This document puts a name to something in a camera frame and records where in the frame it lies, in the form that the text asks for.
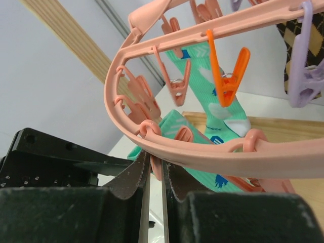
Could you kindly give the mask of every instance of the white table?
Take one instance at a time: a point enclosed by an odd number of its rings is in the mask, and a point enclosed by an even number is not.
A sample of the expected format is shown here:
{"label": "white table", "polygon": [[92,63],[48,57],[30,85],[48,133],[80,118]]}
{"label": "white table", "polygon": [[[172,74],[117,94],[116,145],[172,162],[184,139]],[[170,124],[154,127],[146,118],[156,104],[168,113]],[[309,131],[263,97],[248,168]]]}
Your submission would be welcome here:
{"label": "white table", "polygon": [[[309,104],[304,108],[291,108],[288,100],[241,92],[238,92],[236,96],[248,116],[324,121],[324,106]],[[161,109],[161,117],[167,115],[172,109],[176,109],[180,113],[183,111],[204,111],[190,88],[188,88],[185,104],[181,107],[174,105],[167,87],[159,92],[156,101]],[[134,147],[135,144],[123,136],[109,155],[127,158]],[[99,185],[107,183],[111,178],[100,175]],[[151,176],[150,220],[154,220],[156,226],[149,231],[149,242],[164,242],[161,182],[157,181],[154,176]]]}

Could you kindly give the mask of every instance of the white wall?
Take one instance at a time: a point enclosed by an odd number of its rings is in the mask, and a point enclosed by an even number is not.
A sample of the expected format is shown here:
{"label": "white wall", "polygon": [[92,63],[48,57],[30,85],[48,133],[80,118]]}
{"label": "white wall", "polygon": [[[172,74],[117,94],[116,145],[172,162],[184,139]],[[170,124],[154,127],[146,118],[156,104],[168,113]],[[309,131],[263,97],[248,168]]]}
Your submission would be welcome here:
{"label": "white wall", "polygon": [[[123,38],[95,1],[61,3],[112,59]],[[103,153],[122,136],[105,110],[103,84],[19,1],[0,1],[0,53],[0,157],[25,127]],[[139,62],[129,68],[153,79]]]}
{"label": "white wall", "polygon": [[[151,0],[109,0],[118,14],[127,23],[129,13]],[[223,15],[232,13],[230,0],[218,0]],[[247,0],[242,2],[241,9],[250,7]],[[168,19],[177,17],[181,28],[195,24],[189,3],[176,7],[166,13]],[[153,27],[145,39],[162,35],[161,21]],[[220,66],[226,72],[232,72],[238,53],[242,47],[251,51],[251,58],[239,90],[241,92],[259,94],[270,97],[287,99],[284,92],[284,69],[286,64],[286,46],[275,26],[269,26],[254,31],[225,37],[215,41]],[[171,79],[179,77],[179,71],[166,56],[163,61],[170,73]],[[312,101],[324,105],[324,97]]]}

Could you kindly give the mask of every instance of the white surface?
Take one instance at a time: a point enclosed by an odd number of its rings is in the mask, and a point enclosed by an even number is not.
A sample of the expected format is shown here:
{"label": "white surface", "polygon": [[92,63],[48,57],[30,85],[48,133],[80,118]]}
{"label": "white surface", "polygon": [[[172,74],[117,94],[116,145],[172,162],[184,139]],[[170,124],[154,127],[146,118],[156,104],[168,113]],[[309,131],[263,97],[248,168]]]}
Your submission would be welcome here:
{"label": "white surface", "polygon": [[[61,3],[113,59],[124,39],[95,1]],[[0,157],[25,127],[110,151],[122,133],[105,111],[103,84],[19,1],[0,1],[0,32]],[[153,79],[141,63],[128,67]]]}
{"label": "white surface", "polygon": [[[324,106],[309,104],[299,109],[291,108],[288,101],[283,99],[242,92],[238,92],[236,96],[248,116],[324,121]],[[159,92],[156,96],[156,101],[160,106],[162,117],[167,115],[172,109],[176,109],[180,113],[183,111],[204,111],[190,88],[188,89],[185,104],[182,107],[174,105],[167,87],[164,87]],[[127,158],[127,155],[134,147],[135,144],[124,135],[109,155]],[[111,177],[107,178],[99,175],[99,185],[107,183],[110,179]],[[157,222],[157,228],[149,230],[149,242],[164,242],[161,182],[157,181],[153,175],[151,176],[150,188],[150,220]]]}
{"label": "white surface", "polygon": [[[150,1],[110,0],[110,3],[128,25],[128,14]],[[204,0],[196,0],[197,5],[203,2]],[[229,0],[218,1],[218,3],[223,15],[232,13]],[[241,9],[250,6],[249,1],[242,1]],[[167,19],[176,17],[182,29],[195,25],[189,3],[167,11],[166,17]],[[159,20],[143,40],[161,36],[163,34],[160,28],[161,24],[162,21]],[[250,49],[250,62],[239,87],[241,92],[287,99],[284,92],[286,45],[275,25],[218,39],[215,43],[219,64],[225,72],[233,71],[242,47]],[[170,78],[179,78],[181,74],[176,66],[164,54],[161,54],[161,58],[167,67]],[[324,105],[324,97],[311,103]]]}

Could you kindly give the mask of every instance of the purple clothespin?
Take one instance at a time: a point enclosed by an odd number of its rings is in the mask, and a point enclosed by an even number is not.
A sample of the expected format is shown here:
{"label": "purple clothespin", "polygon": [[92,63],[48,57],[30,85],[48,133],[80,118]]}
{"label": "purple clothespin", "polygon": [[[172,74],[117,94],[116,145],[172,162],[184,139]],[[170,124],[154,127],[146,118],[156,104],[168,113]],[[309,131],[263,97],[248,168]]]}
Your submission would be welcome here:
{"label": "purple clothespin", "polygon": [[242,0],[231,0],[232,10],[236,12],[241,6]]}
{"label": "purple clothespin", "polygon": [[313,19],[311,1],[303,2],[299,9],[304,9],[304,17],[298,19],[302,22],[302,28],[293,45],[288,96],[291,107],[301,108],[324,88],[324,62],[322,61],[319,66],[305,67]]}

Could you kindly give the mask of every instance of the gray metal strip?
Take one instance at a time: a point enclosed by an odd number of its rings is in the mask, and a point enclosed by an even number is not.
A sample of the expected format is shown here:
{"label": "gray metal strip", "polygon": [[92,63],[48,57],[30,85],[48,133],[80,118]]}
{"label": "gray metal strip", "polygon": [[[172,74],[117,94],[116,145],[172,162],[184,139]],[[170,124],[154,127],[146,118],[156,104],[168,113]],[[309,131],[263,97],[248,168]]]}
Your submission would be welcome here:
{"label": "gray metal strip", "polygon": [[[126,38],[130,34],[130,29],[124,23],[124,21],[120,18],[118,13],[114,10],[112,5],[108,0],[96,0],[97,4],[103,10],[103,12],[107,15],[112,24],[116,27],[116,29],[121,33],[121,35]],[[155,64],[148,57],[140,58],[145,67],[151,72],[155,80],[163,87],[166,83],[164,82],[163,76],[159,69],[155,66]]]}

